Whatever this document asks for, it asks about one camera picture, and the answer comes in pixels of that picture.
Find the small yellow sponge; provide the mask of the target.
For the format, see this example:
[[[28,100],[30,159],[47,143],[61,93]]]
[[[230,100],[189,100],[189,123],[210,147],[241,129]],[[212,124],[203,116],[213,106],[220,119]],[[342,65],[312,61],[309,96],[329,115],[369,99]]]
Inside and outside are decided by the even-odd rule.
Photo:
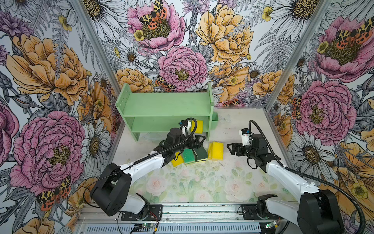
[[[173,167],[177,167],[184,163],[182,152],[175,153],[174,159],[171,161]]]

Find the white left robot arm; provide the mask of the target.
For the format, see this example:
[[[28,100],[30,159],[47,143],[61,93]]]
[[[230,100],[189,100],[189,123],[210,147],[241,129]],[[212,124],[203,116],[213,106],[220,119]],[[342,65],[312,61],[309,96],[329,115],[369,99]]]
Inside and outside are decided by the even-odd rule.
[[[130,194],[131,186],[146,174],[161,169],[188,150],[203,149],[205,136],[189,133],[185,127],[172,128],[147,156],[121,166],[111,163],[99,179],[87,189],[90,199],[107,216],[119,212],[130,214],[138,220],[152,214],[150,203],[140,194]]]

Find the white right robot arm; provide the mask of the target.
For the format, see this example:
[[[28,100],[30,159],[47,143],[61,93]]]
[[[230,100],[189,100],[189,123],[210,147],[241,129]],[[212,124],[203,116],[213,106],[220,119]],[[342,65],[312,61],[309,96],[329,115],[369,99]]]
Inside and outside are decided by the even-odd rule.
[[[336,196],[289,171],[261,134],[243,134],[241,143],[228,144],[227,148],[232,155],[254,160],[258,168],[275,178],[296,199],[286,202],[274,194],[260,196],[256,205],[258,217],[282,217],[304,234],[344,233]]]

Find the green metal shelf unit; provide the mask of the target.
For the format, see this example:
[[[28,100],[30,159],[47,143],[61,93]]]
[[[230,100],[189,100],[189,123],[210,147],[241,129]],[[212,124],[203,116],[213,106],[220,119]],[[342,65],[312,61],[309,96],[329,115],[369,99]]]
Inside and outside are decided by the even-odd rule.
[[[135,141],[141,133],[168,132],[187,118],[203,121],[207,139],[212,130],[214,100],[210,83],[205,93],[133,93],[124,84],[116,108]]]

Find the dark green scrub sponge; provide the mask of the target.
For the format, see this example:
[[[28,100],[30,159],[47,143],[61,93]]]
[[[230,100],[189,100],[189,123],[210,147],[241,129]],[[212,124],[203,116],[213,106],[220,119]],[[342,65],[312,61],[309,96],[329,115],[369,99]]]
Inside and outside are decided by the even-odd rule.
[[[203,146],[199,148],[194,148],[193,153],[194,153],[196,162],[206,161],[208,158],[208,153]]]

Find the light green scrub sponge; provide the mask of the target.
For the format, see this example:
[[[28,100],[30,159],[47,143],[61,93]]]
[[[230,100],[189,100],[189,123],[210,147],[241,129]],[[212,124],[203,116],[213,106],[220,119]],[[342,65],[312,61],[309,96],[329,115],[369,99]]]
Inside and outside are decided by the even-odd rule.
[[[196,162],[195,154],[192,149],[185,149],[182,156],[185,165],[193,164]]]

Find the large yellow sponge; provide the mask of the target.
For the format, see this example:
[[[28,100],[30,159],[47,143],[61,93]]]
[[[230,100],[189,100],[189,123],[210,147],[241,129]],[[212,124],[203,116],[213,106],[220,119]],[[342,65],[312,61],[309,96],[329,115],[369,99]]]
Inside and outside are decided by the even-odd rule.
[[[208,159],[221,161],[224,159],[224,144],[221,142],[211,142],[208,147]]]

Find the green circuit board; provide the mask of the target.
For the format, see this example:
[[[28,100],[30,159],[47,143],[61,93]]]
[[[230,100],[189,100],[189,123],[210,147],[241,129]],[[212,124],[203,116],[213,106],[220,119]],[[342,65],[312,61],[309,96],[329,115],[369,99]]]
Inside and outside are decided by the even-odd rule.
[[[142,223],[142,224],[135,224],[135,229],[150,229],[153,228],[154,225],[152,223]]]

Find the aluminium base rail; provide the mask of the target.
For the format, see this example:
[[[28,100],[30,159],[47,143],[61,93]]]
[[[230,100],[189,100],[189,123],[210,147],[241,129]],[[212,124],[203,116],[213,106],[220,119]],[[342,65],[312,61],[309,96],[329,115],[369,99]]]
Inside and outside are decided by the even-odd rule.
[[[274,234],[281,217],[262,219],[255,203],[155,203],[147,218],[138,220],[119,212],[107,216],[86,206],[78,219],[76,234]],[[153,228],[135,229],[135,224],[152,223]]]

